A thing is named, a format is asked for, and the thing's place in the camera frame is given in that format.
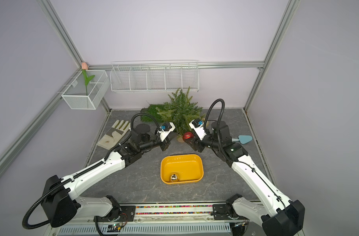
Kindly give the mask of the red ribbed ball ornament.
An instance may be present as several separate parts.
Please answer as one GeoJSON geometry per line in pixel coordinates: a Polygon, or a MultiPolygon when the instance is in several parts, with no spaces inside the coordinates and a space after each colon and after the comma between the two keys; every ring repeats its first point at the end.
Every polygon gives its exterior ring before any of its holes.
{"type": "Polygon", "coordinates": [[[192,132],[185,132],[182,136],[182,139],[185,141],[188,139],[192,139],[193,137],[194,137],[194,134],[192,132]]]}

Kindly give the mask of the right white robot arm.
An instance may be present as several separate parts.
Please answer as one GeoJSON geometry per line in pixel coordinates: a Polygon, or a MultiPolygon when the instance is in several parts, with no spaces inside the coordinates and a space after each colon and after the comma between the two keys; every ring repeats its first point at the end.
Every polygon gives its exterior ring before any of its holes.
{"type": "Polygon", "coordinates": [[[212,215],[232,220],[243,218],[243,222],[232,224],[233,236],[243,236],[252,222],[260,225],[267,236],[297,235],[303,229],[304,205],[282,193],[256,166],[242,144],[234,141],[222,120],[224,109],[225,102],[220,98],[211,104],[204,120],[187,121],[191,130],[183,135],[184,142],[197,152],[211,149],[248,184],[261,204],[235,194],[226,200],[222,212],[216,209],[212,215]]]}

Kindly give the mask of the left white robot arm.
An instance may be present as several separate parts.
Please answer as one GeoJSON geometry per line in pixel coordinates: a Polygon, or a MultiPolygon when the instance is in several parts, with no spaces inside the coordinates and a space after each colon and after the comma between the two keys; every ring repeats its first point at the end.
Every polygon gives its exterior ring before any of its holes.
{"type": "Polygon", "coordinates": [[[84,198],[81,195],[107,176],[130,166],[153,148],[160,147],[162,151],[168,148],[168,136],[174,132],[175,125],[172,122],[156,122],[155,133],[151,134],[149,125],[134,125],[135,119],[140,116],[155,119],[150,114],[135,114],[124,140],[113,146],[104,158],[71,175],[49,178],[42,196],[23,217],[23,228],[31,230],[47,224],[56,228],[74,218],[89,216],[93,216],[95,220],[103,218],[108,221],[124,217],[120,204],[113,196],[84,198]]]}

